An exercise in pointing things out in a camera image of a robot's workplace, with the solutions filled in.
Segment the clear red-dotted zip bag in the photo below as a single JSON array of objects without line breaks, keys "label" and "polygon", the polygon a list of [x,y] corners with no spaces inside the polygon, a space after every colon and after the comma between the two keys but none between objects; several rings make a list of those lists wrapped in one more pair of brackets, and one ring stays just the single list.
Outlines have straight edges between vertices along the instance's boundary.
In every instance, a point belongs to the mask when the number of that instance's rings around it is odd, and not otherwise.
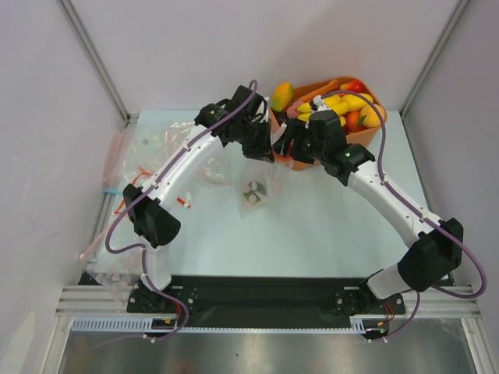
[{"label": "clear red-dotted zip bag", "polygon": [[246,161],[240,173],[238,195],[243,217],[271,205],[282,193],[288,173],[294,165],[288,156],[281,154],[279,148],[285,130],[286,125],[271,130],[263,146],[242,145],[242,155]]}]

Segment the green red toy mango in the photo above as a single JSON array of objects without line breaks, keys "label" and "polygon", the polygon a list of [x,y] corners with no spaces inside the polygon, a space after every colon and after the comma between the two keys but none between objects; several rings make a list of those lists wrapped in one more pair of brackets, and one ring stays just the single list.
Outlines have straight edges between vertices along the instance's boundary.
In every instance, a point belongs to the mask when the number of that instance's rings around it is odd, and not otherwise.
[{"label": "green red toy mango", "polygon": [[242,201],[250,206],[263,203],[267,199],[267,188],[264,182],[247,180],[242,182]]}]

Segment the yellow toy banana bunch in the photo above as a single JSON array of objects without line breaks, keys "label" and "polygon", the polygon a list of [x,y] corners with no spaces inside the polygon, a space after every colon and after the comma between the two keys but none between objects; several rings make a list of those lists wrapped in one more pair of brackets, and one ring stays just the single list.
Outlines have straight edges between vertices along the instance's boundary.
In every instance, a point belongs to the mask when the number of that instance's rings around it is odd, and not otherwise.
[{"label": "yellow toy banana bunch", "polygon": [[[335,94],[323,99],[329,106],[329,110],[334,111],[338,115],[342,126],[346,125],[346,114],[360,111],[369,103],[373,103],[373,98],[366,93],[361,93],[359,97],[353,94]],[[311,115],[311,113],[308,115],[300,115],[298,120],[308,122]]]}]

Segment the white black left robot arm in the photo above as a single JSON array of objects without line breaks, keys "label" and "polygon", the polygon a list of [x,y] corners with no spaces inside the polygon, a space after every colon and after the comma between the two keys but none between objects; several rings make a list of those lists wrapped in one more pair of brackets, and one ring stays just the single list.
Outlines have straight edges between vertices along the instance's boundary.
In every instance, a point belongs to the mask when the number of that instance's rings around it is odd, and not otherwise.
[{"label": "white black left robot arm", "polygon": [[232,98],[204,106],[189,134],[165,164],[140,187],[127,185],[123,195],[126,213],[141,245],[142,282],[148,287],[144,302],[155,312],[172,302],[166,288],[172,281],[168,268],[168,245],[181,223],[170,213],[180,189],[229,143],[238,143],[244,157],[274,162],[267,100],[257,93],[257,82],[239,86]]}]

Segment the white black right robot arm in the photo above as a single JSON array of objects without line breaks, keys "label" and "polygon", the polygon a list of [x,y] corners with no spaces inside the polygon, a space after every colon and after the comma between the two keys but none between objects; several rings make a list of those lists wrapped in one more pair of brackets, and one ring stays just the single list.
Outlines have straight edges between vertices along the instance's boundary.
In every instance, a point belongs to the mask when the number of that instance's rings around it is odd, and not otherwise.
[{"label": "white black right robot arm", "polygon": [[394,265],[380,270],[359,293],[367,312],[379,312],[388,297],[412,289],[423,292],[462,263],[459,242],[463,226],[436,214],[398,192],[375,156],[363,145],[349,143],[333,111],[319,111],[310,122],[297,118],[271,135],[273,151],[305,164],[319,162],[324,170],[362,196],[398,232],[408,248]]}]

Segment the clear zip bag pile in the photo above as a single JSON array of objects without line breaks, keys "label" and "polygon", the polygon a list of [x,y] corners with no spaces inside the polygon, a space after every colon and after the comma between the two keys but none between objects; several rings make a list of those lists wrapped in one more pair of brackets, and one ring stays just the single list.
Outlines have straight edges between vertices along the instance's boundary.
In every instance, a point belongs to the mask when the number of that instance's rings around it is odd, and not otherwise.
[{"label": "clear zip bag pile", "polygon": [[104,189],[131,182],[140,172],[153,174],[186,141],[192,122],[163,120],[130,125],[119,132],[108,149],[103,173]]}]

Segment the pink toy peach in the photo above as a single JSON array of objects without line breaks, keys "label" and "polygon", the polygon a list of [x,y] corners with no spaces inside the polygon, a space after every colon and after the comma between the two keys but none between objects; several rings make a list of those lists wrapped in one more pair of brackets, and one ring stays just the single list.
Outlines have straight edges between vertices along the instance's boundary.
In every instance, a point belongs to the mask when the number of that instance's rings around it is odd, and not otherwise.
[{"label": "pink toy peach", "polygon": [[298,118],[300,115],[308,115],[312,112],[309,102],[296,101],[288,107],[286,115],[289,118]]}]

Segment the yellow green toy mango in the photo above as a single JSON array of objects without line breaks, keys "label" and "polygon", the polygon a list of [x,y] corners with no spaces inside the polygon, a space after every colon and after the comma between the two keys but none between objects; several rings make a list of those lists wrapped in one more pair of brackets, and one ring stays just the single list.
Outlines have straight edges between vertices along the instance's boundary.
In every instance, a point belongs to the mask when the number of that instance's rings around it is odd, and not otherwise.
[{"label": "yellow green toy mango", "polygon": [[282,111],[292,100],[294,87],[290,82],[280,83],[271,97],[271,108],[273,111]]}]

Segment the orange plastic fruit basket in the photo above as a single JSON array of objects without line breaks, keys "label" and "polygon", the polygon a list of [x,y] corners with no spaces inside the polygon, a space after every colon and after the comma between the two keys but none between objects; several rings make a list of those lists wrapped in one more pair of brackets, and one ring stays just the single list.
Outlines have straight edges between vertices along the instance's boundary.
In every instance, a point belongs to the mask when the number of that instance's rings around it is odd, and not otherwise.
[{"label": "orange plastic fruit basket", "polygon": [[[383,107],[381,105],[381,102],[378,100],[378,98],[373,93],[373,91],[362,80],[360,80],[356,77],[353,77],[353,76],[340,76],[340,77],[336,77],[336,78],[326,79],[323,81],[327,82],[327,81],[330,81],[332,79],[337,79],[339,82],[339,86],[335,90],[338,90],[341,85],[350,83],[354,80],[358,80],[363,85],[362,92],[365,94],[369,94],[373,98],[373,102],[375,104],[378,104],[381,107]],[[292,104],[294,104],[296,101],[299,101],[297,99],[297,97],[299,95],[296,93],[296,90],[299,87],[301,87],[301,86],[294,88],[294,95],[293,95],[292,100],[289,102],[288,106],[286,106],[282,111],[274,112],[272,109],[270,109],[269,119],[271,121],[271,132],[272,133],[275,133],[280,128],[282,122],[285,120],[285,115],[286,115],[286,111],[287,111],[288,107],[291,106]],[[364,129],[360,132],[352,132],[346,136],[346,139],[349,143],[359,143],[365,147],[368,147],[370,145],[371,141],[373,140],[374,136],[376,135],[376,132],[378,132],[380,129],[381,129],[381,127],[378,126],[378,127],[374,127],[374,128]]]}]

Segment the orange toy carrot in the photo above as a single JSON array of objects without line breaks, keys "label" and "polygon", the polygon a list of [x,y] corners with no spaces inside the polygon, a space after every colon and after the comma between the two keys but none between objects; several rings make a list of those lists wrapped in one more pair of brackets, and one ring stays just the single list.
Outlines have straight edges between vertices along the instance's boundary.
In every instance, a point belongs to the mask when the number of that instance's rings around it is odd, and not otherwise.
[{"label": "orange toy carrot", "polygon": [[303,102],[308,102],[318,95],[325,95],[332,90],[335,90],[338,86],[339,82],[337,79],[301,86],[296,90],[296,93],[299,95],[297,99]]}]

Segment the yellow orange toy peach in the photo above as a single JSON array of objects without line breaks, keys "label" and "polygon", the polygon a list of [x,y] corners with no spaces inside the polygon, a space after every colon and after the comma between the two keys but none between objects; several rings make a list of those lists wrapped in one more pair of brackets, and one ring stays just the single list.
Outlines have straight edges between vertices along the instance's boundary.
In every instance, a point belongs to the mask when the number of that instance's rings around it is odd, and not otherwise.
[{"label": "yellow orange toy peach", "polygon": [[357,125],[368,129],[381,126],[381,120],[377,114],[380,114],[384,121],[386,120],[387,113],[383,107],[378,104],[375,104],[374,108],[369,105],[365,106],[359,112]]}]

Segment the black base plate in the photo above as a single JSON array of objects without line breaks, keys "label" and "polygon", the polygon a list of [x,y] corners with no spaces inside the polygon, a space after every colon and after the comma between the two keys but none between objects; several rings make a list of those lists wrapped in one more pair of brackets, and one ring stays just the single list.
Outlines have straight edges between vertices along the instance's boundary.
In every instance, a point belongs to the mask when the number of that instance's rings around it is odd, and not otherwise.
[{"label": "black base plate", "polygon": [[118,313],[176,313],[189,328],[340,330],[352,318],[391,319],[409,312],[414,291],[378,299],[357,277],[222,277],[175,275],[160,295],[142,280],[111,292]]}]

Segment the aluminium front rail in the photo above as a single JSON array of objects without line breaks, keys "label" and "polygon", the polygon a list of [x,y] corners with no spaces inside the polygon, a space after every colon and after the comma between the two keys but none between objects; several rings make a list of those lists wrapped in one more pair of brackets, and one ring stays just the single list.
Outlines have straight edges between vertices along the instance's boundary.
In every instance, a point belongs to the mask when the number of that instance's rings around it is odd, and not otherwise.
[{"label": "aluminium front rail", "polygon": [[175,286],[172,300],[152,291],[133,286],[126,309],[120,309],[101,286],[66,286],[56,306],[63,316],[165,315],[179,311],[183,302],[189,313],[233,312],[253,317],[262,312],[297,312],[310,319],[326,314],[333,316],[390,316],[402,318],[414,312],[419,318],[479,318],[481,313],[474,300],[458,300],[436,290],[416,296],[413,293],[391,296],[383,301],[371,301],[353,287],[234,287],[217,285]]}]

